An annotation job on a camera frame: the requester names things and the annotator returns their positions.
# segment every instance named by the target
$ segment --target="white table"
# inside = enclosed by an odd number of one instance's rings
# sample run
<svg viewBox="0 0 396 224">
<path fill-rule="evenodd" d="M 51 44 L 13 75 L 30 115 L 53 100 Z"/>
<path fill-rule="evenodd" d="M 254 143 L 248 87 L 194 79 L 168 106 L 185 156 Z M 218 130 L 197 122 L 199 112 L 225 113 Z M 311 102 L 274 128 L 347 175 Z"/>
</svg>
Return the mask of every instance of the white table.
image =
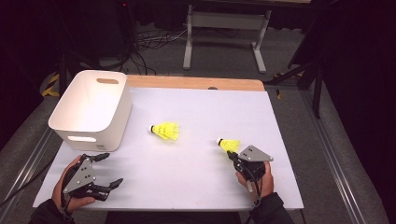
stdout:
<svg viewBox="0 0 396 224">
<path fill-rule="evenodd" d="M 105 202 L 84 209 L 250 210 L 248 192 L 239 185 L 233 162 L 217 146 L 218 137 L 239 139 L 240 150 L 251 144 L 274 157 L 276 191 L 285 208 L 304 207 L 266 91 L 131 88 L 130 93 L 133 105 L 120 147 L 93 165 L 95 184 L 124 181 Z M 148 126 L 164 121 L 178 122 L 176 141 L 148 132 Z M 50 197 L 64 167 L 82 153 L 61 145 L 34 207 Z"/>
</svg>

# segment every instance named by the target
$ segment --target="table leg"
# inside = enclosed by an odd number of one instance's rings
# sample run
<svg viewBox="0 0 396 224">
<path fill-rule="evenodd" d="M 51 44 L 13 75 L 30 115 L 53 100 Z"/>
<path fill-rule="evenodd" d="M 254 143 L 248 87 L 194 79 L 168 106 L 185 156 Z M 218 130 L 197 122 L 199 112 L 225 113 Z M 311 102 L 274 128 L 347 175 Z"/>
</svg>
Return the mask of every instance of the table leg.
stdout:
<svg viewBox="0 0 396 224">
<path fill-rule="evenodd" d="M 264 61 L 262 60 L 262 53 L 260 52 L 260 48 L 262 46 L 262 40 L 265 35 L 265 31 L 267 30 L 268 22 L 270 21 L 271 10 L 267 10 L 265 12 L 265 16 L 262 18 L 262 26 L 259 32 L 259 39 L 257 42 L 251 43 L 251 47 L 253 48 L 254 57 L 256 58 L 257 66 L 259 67 L 260 73 L 266 73 L 266 68 Z"/>
<path fill-rule="evenodd" d="M 191 67 L 191 54 L 192 54 L 192 5 L 189 5 L 189 13 L 187 16 L 187 43 L 186 51 L 184 52 L 183 69 L 189 70 Z"/>
</svg>

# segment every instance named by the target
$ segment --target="white metal frame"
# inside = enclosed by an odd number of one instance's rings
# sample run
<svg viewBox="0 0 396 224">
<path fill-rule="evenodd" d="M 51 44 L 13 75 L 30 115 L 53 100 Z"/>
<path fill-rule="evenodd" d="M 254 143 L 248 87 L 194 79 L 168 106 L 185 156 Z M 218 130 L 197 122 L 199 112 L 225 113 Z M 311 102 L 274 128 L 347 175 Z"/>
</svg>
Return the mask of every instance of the white metal frame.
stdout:
<svg viewBox="0 0 396 224">
<path fill-rule="evenodd" d="M 212 28 L 229 28 L 229 29 L 244 29 L 244 30 L 258 30 L 259 37 L 257 42 L 252 42 L 256 63 L 259 67 L 260 73 L 265 73 L 266 68 L 262 60 L 262 53 L 260 48 L 265 31 L 270 20 L 271 10 L 267 10 L 265 15 L 241 15 L 229 13 L 211 13 L 198 12 L 192 10 L 192 5 L 189 5 L 189 12 L 187 16 L 187 43 L 186 51 L 184 53 L 183 69 L 189 70 L 191 68 L 191 54 L 192 54 L 192 27 L 212 27 Z"/>
</svg>

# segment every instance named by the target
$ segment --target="gray carpet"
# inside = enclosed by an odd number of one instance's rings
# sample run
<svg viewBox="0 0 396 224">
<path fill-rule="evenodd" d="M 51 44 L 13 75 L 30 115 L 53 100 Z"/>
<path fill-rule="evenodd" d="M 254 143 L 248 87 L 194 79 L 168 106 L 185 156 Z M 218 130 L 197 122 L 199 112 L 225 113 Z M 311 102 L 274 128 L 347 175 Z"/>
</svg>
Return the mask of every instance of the gray carpet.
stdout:
<svg viewBox="0 0 396 224">
<path fill-rule="evenodd" d="M 233 35 L 234 31 L 222 31 Z M 256 38 L 255 32 L 240 31 L 234 37 L 227 37 L 215 31 L 194 32 L 191 70 L 182 69 L 185 41 L 173 41 L 160 49 L 141 51 L 148 67 L 156 70 L 159 76 L 185 77 L 232 77 L 269 80 L 278 72 L 287 71 L 287 64 L 303 39 L 299 31 L 269 29 L 264 37 L 262 56 L 267 73 L 258 73 L 252 50 L 249 46 Z M 128 74 L 139 71 L 131 61 L 123 66 Z M 291 78 L 285 83 L 296 80 Z M 274 87 L 265 87 L 270 95 L 276 119 L 290 156 L 291 165 L 296 174 L 297 183 L 304 202 L 306 223 L 353 223 L 348 214 L 342 194 L 333 178 L 332 170 L 324 156 L 324 149 L 312 118 L 304 105 L 299 91 L 289 87 L 280 89 L 282 99 L 276 97 Z M 54 97 L 45 97 L 45 101 L 24 122 L 12 139 L 0 152 L 0 199 L 3 199 L 12 187 L 16 176 L 28 160 L 32 149 L 47 128 L 51 110 L 57 103 Z M 370 178 L 364 172 L 355 151 L 350 144 L 332 100 L 326 89 L 322 91 L 320 102 L 320 122 L 331 141 L 334 153 L 346 174 L 366 223 L 388 223 L 382 203 Z M 54 155 L 62 140 L 54 135 L 50 140 L 46 154 L 37 170 L 40 170 Z M 4 223 L 27 223 L 33 200 L 44 175 L 40 176 L 21 195 L 18 204 Z M 242 219 L 247 213 L 241 213 Z M 300 211 L 290 211 L 296 223 L 303 223 Z M 106 212 L 77 211 L 77 223 L 104 223 Z"/>
</svg>

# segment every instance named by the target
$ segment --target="yellow shuttlecock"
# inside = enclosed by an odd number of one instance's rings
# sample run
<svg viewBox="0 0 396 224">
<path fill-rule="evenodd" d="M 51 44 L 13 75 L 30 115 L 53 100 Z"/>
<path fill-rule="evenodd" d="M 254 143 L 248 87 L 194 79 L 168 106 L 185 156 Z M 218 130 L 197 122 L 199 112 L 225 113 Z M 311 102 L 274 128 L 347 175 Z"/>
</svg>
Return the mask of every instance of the yellow shuttlecock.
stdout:
<svg viewBox="0 0 396 224">
<path fill-rule="evenodd" d="M 169 138 L 177 140 L 178 137 L 178 125 L 175 122 L 164 122 L 158 125 L 152 125 L 149 127 L 149 130 L 165 140 Z"/>
<path fill-rule="evenodd" d="M 222 139 L 222 138 L 218 138 L 216 140 L 216 142 L 225 151 L 231 151 L 231 152 L 237 152 L 238 148 L 239 148 L 239 145 L 241 144 L 241 142 L 239 140 Z"/>
</svg>

